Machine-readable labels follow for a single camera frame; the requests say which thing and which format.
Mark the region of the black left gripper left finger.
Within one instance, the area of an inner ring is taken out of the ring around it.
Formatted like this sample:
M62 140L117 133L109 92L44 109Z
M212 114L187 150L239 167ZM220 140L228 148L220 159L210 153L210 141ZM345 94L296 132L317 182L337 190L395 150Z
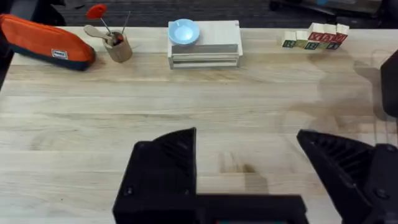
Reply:
M195 223L196 129L135 143L113 205L116 223Z

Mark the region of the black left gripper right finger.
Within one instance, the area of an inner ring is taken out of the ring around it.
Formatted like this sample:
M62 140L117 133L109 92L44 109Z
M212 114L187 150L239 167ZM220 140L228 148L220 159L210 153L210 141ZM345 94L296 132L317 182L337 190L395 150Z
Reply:
M397 147L306 129L297 141L343 224L397 224Z

